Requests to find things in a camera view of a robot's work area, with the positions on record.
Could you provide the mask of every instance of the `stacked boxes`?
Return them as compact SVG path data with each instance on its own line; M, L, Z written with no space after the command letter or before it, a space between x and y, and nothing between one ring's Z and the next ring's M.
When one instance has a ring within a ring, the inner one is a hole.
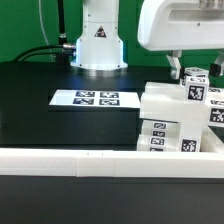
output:
M147 120L137 150L199 152L203 128L224 127L224 94L198 74L187 76L184 88L147 83L140 107L140 117Z

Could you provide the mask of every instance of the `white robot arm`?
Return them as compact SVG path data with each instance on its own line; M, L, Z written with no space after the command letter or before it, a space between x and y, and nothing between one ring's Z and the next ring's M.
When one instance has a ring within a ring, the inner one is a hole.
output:
M176 70L175 78L179 78L181 50L223 48L223 34L223 0L145 0L143 3L138 41L151 51L172 51L167 57L172 72Z
M83 0L83 33L72 66L93 70L126 68L118 37L119 0Z

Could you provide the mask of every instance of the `cable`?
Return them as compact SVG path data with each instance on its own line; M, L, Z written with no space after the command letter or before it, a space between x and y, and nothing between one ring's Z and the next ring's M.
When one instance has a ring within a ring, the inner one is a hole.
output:
M47 34L46 34L46 31L45 31L45 28L44 28L44 23L43 23L42 1L41 1L41 0L39 0L39 17L40 17L41 31L42 31L44 40L45 40L46 44L49 46L50 44L49 44L49 41L48 41L48 38L47 38Z
M21 61L25 61L27 58L30 58L30 57L33 57L33 56L38 56L38 55L58 55L58 54L61 54L61 55L70 55L70 56L73 56L72 53L62 53L62 52L43 52L43 53L33 53L33 54L29 54L27 55L26 57L24 57Z
M59 52L43 52L43 53L33 53L33 54L29 54L26 57L24 57L21 61L25 61L27 58L33 57L33 56L38 56L38 55L53 55L53 54L62 54Z
M48 45L48 46L35 47L30 50L24 51L23 53L18 55L16 58L14 58L13 61L18 61L23 56L35 51L46 50L46 49L56 49L56 48L63 48L63 46L62 45Z

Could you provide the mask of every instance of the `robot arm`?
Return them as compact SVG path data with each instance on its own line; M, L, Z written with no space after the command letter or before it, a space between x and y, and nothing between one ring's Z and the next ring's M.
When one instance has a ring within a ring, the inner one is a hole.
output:
M138 41L151 51L168 50L171 73L178 78L182 50L223 48L223 0L145 0L142 6ZM215 62L223 65L224 57Z

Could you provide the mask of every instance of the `black panel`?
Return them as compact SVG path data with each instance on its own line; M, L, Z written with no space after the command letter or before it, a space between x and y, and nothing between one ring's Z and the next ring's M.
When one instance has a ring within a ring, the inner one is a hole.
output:
M167 68L93 72L53 63L0 64L0 145L135 150L139 109L48 106L57 89L137 92L147 81L172 82Z

